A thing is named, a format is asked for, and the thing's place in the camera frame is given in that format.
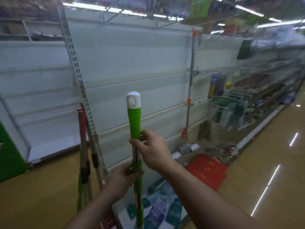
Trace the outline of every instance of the green banner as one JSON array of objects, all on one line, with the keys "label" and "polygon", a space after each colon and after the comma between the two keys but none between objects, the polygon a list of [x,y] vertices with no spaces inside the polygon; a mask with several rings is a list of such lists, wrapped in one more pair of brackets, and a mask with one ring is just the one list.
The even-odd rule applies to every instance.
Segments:
[{"label": "green banner", "polygon": [[188,18],[204,18],[208,15],[211,0],[191,0],[190,14]]}]

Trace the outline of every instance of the green mop handle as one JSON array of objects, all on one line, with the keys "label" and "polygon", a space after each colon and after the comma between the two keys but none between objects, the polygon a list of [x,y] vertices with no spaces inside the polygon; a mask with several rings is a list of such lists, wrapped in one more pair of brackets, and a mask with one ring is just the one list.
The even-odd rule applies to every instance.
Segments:
[{"label": "green mop handle", "polygon": [[[141,120],[141,98],[138,92],[129,92],[126,96],[127,111],[130,126],[130,135],[133,139],[140,139],[140,120]],[[136,172],[142,169],[142,159],[140,152],[132,146],[132,170]],[[142,177],[134,183],[135,202],[136,202],[136,226],[144,227],[143,204],[142,204]]]}]

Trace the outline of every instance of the red handle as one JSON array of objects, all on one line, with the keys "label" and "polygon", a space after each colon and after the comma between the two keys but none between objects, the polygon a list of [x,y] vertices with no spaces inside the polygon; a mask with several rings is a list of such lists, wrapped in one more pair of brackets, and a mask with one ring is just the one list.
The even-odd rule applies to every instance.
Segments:
[{"label": "red handle", "polygon": [[81,139],[86,139],[86,113],[78,109],[79,132]]}]

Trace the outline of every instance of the floor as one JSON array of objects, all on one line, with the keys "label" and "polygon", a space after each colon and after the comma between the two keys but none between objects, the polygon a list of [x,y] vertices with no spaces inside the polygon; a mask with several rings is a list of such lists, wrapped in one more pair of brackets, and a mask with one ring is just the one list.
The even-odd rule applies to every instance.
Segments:
[{"label": "floor", "polygon": [[[305,225],[305,86],[230,166],[219,193],[266,228]],[[76,211],[79,154],[0,183],[0,228],[63,228]],[[94,175],[93,190],[97,192]],[[184,229],[195,228],[189,222]]]}]

